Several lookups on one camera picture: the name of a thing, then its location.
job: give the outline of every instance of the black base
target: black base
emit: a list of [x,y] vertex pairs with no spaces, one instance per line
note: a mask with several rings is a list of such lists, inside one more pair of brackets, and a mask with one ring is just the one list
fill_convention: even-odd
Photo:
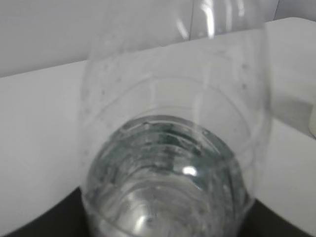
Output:
[[[89,237],[79,189],[51,210],[5,237]],[[239,237],[311,237],[256,201]]]

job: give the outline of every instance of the white table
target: white table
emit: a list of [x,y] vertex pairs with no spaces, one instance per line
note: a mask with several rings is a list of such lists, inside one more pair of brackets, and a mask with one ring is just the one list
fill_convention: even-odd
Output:
[[[316,99],[316,23],[289,18],[267,28],[278,119],[258,198],[316,235],[316,141],[304,121]],[[79,185],[76,119],[84,66],[78,62],[0,79],[0,236]]]

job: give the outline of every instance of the white wall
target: white wall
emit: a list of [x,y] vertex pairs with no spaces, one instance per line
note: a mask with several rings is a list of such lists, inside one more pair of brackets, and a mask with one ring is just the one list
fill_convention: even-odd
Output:
[[300,17],[316,21],[316,0],[280,0],[276,19]]
[[[0,0],[0,77],[84,60],[105,0]],[[278,0],[262,0],[272,20]]]
[[261,0],[261,6],[266,21],[273,21],[278,2],[279,0]]

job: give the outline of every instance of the clear plastic bottle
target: clear plastic bottle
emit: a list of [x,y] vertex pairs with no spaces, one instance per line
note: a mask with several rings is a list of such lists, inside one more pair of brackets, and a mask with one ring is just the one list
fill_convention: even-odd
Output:
[[95,237],[234,237],[270,133],[255,0],[109,0],[82,84]]

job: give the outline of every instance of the water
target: water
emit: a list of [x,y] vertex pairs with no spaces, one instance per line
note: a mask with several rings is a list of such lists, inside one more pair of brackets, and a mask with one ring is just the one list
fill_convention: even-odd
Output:
[[226,237],[248,202],[229,147],[171,116],[138,118],[115,132],[84,196],[98,237]]

